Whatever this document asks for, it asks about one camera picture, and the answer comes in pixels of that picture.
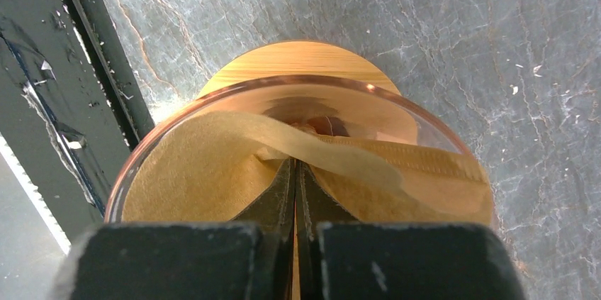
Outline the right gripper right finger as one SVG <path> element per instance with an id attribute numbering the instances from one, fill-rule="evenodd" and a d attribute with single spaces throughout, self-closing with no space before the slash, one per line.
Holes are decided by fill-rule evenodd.
<path id="1" fill-rule="evenodd" d="M 504 245 L 475 223 L 361 223 L 296 163 L 302 299 L 524 299 Z"/>

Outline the clear glass dripper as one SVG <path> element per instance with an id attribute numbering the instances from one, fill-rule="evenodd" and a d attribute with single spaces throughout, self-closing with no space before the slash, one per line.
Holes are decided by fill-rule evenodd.
<path id="1" fill-rule="evenodd" d="M 284 123 L 316 118 L 320 128 L 330 120 L 334 134 L 411 143 L 472 157 L 465 143 L 436 116 L 383 87 L 306 74 L 251 79 L 204 94 L 159 122 L 119 172 L 106 208 L 107 223 L 122 220 L 131 182 L 163 137 L 194 116 L 211 111 L 245 111 Z"/>

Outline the brown paper coffee filter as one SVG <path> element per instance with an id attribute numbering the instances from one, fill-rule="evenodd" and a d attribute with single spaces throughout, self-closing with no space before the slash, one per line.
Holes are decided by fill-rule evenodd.
<path id="1" fill-rule="evenodd" d="M 136 173 L 122 219 L 231 220 L 288 158 L 308 164 L 325 192 L 361 221 L 492 221 L 489 180 L 471 156 L 321 135 L 234 111 L 195 116 L 167 133 Z"/>

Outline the wooden ring dripper holder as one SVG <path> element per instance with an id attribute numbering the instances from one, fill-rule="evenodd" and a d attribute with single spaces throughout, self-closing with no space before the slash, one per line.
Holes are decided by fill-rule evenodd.
<path id="1" fill-rule="evenodd" d="M 361 55 L 336 45 L 290 40 L 250 50 L 217 71 L 197 97 L 247 80 L 285 75 L 352 79 L 400 94 L 392 80 Z"/>

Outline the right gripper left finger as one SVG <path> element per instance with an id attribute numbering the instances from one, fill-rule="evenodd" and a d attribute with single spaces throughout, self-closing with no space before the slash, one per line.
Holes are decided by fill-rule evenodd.
<path id="1" fill-rule="evenodd" d="M 51 299 L 292 299 L 296 163 L 231 221 L 109 223 L 72 246 Z"/>

